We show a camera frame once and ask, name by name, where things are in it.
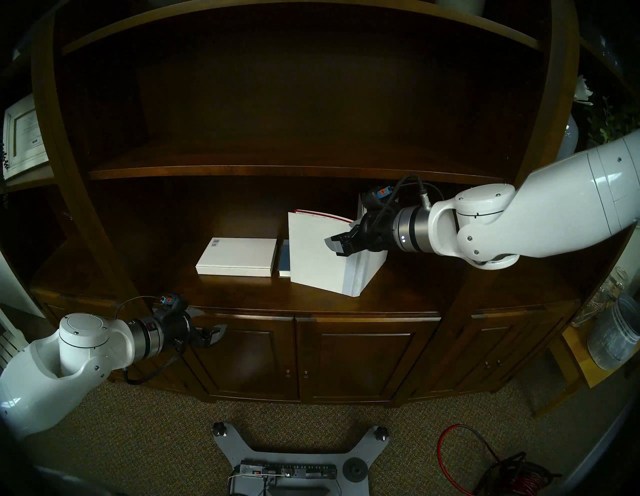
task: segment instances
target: metal plate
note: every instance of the metal plate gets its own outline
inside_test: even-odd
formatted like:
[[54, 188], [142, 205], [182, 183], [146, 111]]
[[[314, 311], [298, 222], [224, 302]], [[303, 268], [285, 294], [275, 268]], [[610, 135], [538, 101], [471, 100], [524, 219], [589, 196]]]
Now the metal plate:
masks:
[[[389, 438], [384, 441], [378, 441], [374, 431], [378, 426], [373, 426], [363, 436], [363, 438], [348, 453], [320, 453], [320, 454], [301, 454], [301, 453], [273, 453], [266, 451], [254, 451], [240, 437], [236, 428], [225, 422], [227, 427], [226, 436], [214, 436], [216, 444], [229, 460], [231, 467], [240, 465], [243, 460], [261, 460], [268, 463], [304, 463], [309, 465], [335, 465], [338, 468], [337, 481], [342, 490], [342, 496], [369, 496], [369, 478], [365, 477], [362, 482], [349, 482], [342, 473], [342, 466], [345, 461], [350, 458], [360, 458], [367, 464], [367, 468], [375, 461], [382, 450], [387, 447]], [[322, 479], [286, 479], [277, 477], [277, 488], [304, 488], [304, 487], [325, 487], [329, 489], [331, 496], [339, 496], [340, 489], [335, 480]], [[231, 493], [246, 494], [249, 496], [257, 496], [264, 487], [264, 481], [261, 477], [234, 477], [231, 484]]]

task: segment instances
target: white flower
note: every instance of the white flower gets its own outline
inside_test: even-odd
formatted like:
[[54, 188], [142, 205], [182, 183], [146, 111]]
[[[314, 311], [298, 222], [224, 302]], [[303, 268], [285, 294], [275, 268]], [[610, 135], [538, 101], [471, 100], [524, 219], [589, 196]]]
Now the white flower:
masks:
[[589, 101], [589, 97], [593, 92], [587, 88], [587, 82], [584, 80], [584, 76], [578, 76], [575, 82], [575, 91], [573, 93], [573, 101], [582, 103], [584, 105], [593, 105]]

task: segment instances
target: carpet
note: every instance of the carpet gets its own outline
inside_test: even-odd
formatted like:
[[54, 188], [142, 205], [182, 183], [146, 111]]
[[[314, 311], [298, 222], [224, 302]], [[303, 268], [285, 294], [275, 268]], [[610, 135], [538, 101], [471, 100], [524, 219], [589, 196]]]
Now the carpet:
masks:
[[[373, 424], [390, 442], [369, 472], [373, 496], [455, 495], [435, 447], [450, 424], [475, 427], [498, 455], [525, 450], [528, 459], [569, 473], [585, 457], [637, 388], [616, 373], [583, 388], [540, 420], [532, 411], [565, 386], [550, 353], [495, 394], [450, 397], [386, 409], [197, 399], [123, 383], [103, 383], [56, 427], [23, 442], [34, 463], [131, 495], [220, 495], [230, 465], [211, 435], [214, 421], [233, 423], [254, 449], [348, 451]], [[453, 431], [443, 458], [471, 490], [491, 459], [464, 429]]]

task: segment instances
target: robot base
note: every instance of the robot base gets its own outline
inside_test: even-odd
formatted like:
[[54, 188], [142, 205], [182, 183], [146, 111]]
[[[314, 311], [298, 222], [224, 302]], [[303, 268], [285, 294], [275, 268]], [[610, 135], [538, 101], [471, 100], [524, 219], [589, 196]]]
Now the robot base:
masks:
[[[222, 422], [214, 424], [213, 435], [239, 475], [231, 479], [230, 494], [260, 496], [265, 486], [264, 496], [369, 496], [367, 473], [389, 442], [387, 429], [379, 426], [369, 429], [348, 453], [331, 454], [254, 451], [233, 425]], [[265, 467], [278, 467], [288, 475], [264, 474]]]

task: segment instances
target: glass jar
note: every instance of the glass jar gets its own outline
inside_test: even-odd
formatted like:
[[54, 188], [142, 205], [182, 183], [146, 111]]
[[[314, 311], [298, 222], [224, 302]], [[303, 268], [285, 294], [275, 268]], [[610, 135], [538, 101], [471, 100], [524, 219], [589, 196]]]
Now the glass jar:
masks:
[[610, 371], [633, 353], [640, 340], [640, 303], [621, 294], [593, 326], [587, 348], [599, 368]]
[[573, 318], [571, 325], [573, 327], [580, 327], [586, 321], [601, 313], [605, 308], [613, 305], [620, 297], [620, 293], [625, 290], [628, 283], [629, 278], [627, 272], [622, 267], [616, 266], [591, 301]]

